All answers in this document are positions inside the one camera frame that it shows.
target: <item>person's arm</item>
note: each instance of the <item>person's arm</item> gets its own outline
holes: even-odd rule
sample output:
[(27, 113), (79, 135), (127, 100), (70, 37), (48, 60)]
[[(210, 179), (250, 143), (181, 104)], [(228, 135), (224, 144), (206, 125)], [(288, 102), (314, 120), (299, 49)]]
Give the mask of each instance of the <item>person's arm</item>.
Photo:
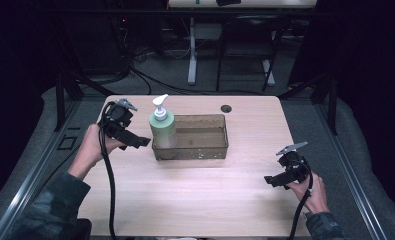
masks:
[[(78, 209), (90, 190), (82, 180), (100, 161), (99, 126), (90, 125), (67, 173), (49, 183), (22, 213), (8, 239), (69, 239), (75, 228)], [(106, 137), (107, 152), (122, 146)]]
[[(327, 204), (325, 185), (321, 177), (313, 175), (313, 186), (310, 197), (305, 206), (309, 210), (306, 227), (313, 239), (349, 239), (346, 232), (337, 223), (337, 219), (330, 212)], [(289, 183), (287, 186), (293, 190), (297, 198), (301, 200), (309, 185), (309, 177), (301, 183)]]

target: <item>white pump nozzle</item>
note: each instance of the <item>white pump nozzle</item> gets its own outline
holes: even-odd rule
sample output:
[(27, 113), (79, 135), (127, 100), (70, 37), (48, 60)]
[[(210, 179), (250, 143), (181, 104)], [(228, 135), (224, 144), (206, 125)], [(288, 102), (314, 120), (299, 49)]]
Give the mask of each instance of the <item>white pump nozzle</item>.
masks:
[(156, 116), (156, 119), (159, 121), (163, 121), (166, 119), (166, 109), (163, 108), (163, 102), (169, 95), (165, 94), (160, 97), (157, 97), (153, 100), (154, 106), (157, 107), (157, 109), (154, 111), (154, 115)]

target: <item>gray carpet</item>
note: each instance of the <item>gray carpet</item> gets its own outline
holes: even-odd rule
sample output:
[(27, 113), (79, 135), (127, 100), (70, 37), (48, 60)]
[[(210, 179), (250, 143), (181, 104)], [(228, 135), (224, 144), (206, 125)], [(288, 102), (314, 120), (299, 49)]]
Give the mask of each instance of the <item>gray carpet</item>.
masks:
[[(286, 83), (290, 73), (299, 44), (292, 41), (283, 41), (278, 60), (274, 67), (274, 76), (277, 81), (275, 87), (269, 88), (265, 95), (277, 96), (286, 91)], [(171, 52), (177, 56), (185, 52)], [(199, 49), (198, 70), (196, 85), (187, 84), (189, 55), (182, 58), (172, 57), (169, 53), (165, 56), (154, 54), (147, 55), (142, 63), (136, 63), (135, 67), (140, 71), (160, 80), (163, 83), (182, 88), (180, 92), (167, 89), (160, 84), (149, 81), (151, 94), (218, 94), (218, 95), (251, 95), (263, 94), (260, 92), (261, 82), (223, 82), (221, 89), (225, 92), (214, 93), (216, 76), (216, 58), (213, 44), (203, 44)], [(138, 76), (130, 75), (122, 81), (105, 85), (108, 89), (125, 95), (145, 95), (149, 93), (148, 85)], [(28, 180), (31, 169), (43, 158), (48, 159), (45, 165), (40, 165), (42, 175), (36, 178), (35, 185), (31, 189), (30, 198), (33, 199), (46, 179), (54, 170), (61, 165), (58, 171), (65, 171), (72, 157), (71, 148), (80, 144), (82, 135), (88, 124), (96, 121), (102, 108), (104, 97), (95, 90), (82, 86), (86, 96), (82, 102), (76, 103), (68, 98), (67, 106), (70, 118), (67, 119), (62, 132), (54, 134), (56, 126), (55, 90), (50, 89), (43, 94), (45, 109), (38, 126), (31, 137), (21, 159), (13, 171), (7, 184), (0, 193), (0, 221), (7, 217), (7, 209), (16, 206), (12, 203), (16, 193), (22, 187), (24, 180)], [(327, 195), (331, 211), (337, 216), (339, 223), (347, 230), (353, 239), (395, 239), (395, 204), (385, 194), (370, 168), (369, 152), (360, 129), (355, 122), (351, 109), (341, 101), (337, 111), (337, 137), (329, 134), (324, 126), (323, 106), (314, 106), (307, 96), (311, 90), (299, 94), (293, 100), (282, 101), (294, 142), (308, 141), (309, 145), (299, 150), (309, 161), (313, 170), (320, 174), (327, 186)], [(357, 196), (350, 187), (346, 171), (341, 164), (342, 156), (337, 152), (337, 140), (339, 146), (345, 151), (345, 155), (354, 170), (363, 193), (375, 213), (384, 236), (375, 236), (367, 227), (361, 206)], [(106, 239), (105, 237), (92, 237), (92, 239)]]

